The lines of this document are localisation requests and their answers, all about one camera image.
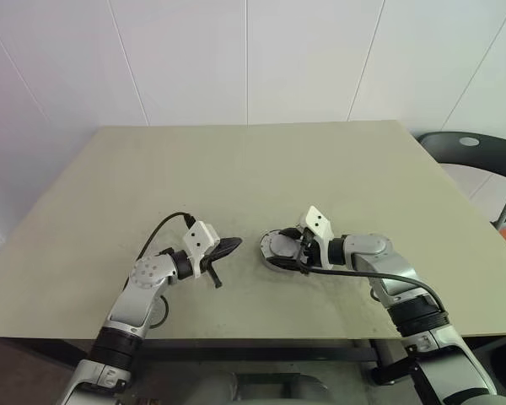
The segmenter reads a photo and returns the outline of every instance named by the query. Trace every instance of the chair backrest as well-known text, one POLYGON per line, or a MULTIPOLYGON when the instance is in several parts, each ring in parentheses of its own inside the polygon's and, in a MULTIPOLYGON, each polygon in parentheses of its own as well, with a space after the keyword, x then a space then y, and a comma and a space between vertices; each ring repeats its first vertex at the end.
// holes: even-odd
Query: chair backrest
POLYGON ((430 132, 417 140, 439 163, 476 167, 506 177, 506 139, 472 132, 430 132))

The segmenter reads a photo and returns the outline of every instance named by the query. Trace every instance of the table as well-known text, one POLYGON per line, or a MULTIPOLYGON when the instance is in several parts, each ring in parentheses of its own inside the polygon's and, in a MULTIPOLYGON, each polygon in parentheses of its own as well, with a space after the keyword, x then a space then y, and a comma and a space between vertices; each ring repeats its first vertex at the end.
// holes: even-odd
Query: table
MULTIPOLYGON (((275 273, 267 230, 314 204, 336 234, 378 232, 463 335, 506 334, 506 243, 396 121, 104 127, 0 251, 0 337, 91 339, 153 227, 174 211, 242 246, 168 289, 148 339, 396 338, 367 280, 275 273)), ((181 246, 174 220, 149 252, 181 246)))

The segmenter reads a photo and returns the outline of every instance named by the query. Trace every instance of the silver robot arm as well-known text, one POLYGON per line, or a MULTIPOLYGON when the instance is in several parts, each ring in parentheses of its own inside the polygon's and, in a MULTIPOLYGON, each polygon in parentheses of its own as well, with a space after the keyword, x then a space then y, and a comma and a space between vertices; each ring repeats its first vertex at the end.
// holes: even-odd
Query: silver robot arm
POLYGON ((220 239, 210 224, 196 221, 184 243, 185 251, 167 249, 135 262, 88 358, 79 362, 57 405, 119 404, 114 395, 129 385, 132 361, 153 323, 161 294, 179 280, 198 278, 205 271, 220 287, 212 262, 227 256, 241 239, 220 239))
POLYGON ((312 206, 296 228, 265 234, 261 254, 272 269, 368 277, 375 298, 402 335, 408 354, 401 363, 406 368, 403 374, 411 375, 424 404, 466 405, 478 398, 483 404, 506 403, 449 323, 440 298, 394 251, 388 238, 374 234, 335 238, 330 221, 312 206), (332 270, 333 265, 346 265, 348 271, 332 270))

